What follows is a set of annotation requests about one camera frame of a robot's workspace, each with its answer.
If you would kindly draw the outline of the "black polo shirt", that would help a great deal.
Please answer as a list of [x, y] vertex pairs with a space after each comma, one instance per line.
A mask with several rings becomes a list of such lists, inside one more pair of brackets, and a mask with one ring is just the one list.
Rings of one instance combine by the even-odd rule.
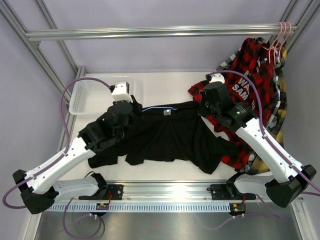
[[199, 115], [199, 104], [187, 101], [159, 105], [177, 110], [151, 109], [129, 128], [116, 145], [88, 159], [92, 168], [115, 165], [118, 158], [132, 166], [145, 160], [173, 162], [190, 161], [206, 174], [212, 174], [223, 156], [238, 155], [238, 148], [215, 136]]

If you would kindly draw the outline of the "light blue wire hanger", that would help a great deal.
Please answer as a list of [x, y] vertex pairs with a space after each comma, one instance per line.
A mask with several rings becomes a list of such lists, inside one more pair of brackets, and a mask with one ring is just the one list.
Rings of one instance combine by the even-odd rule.
[[143, 108], [141, 112], [146, 112], [148, 110], [153, 110], [153, 109], [163, 109], [163, 110], [170, 110], [170, 111], [177, 110], [177, 108], [172, 106], [150, 106], [150, 107]]

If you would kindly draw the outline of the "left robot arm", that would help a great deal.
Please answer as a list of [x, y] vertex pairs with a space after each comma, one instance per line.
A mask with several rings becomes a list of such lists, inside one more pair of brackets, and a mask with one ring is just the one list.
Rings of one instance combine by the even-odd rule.
[[66, 148], [32, 170], [14, 172], [13, 179], [29, 212], [36, 215], [56, 202], [71, 198], [103, 199], [108, 184], [99, 173], [67, 181], [60, 178], [83, 161], [118, 144], [141, 117], [141, 110], [142, 105], [133, 95], [115, 99], [112, 106], [97, 120], [87, 124]]

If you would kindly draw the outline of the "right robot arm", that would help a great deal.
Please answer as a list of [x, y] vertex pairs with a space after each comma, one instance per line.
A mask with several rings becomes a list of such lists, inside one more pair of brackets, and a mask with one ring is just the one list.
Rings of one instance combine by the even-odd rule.
[[200, 115], [216, 117], [221, 125], [244, 140], [271, 171], [269, 176], [235, 174], [226, 182], [227, 195], [233, 199], [242, 194], [267, 196], [277, 206], [287, 207], [308, 187], [316, 169], [290, 156], [265, 130], [250, 106], [233, 102], [225, 84], [209, 83], [200, 94]]

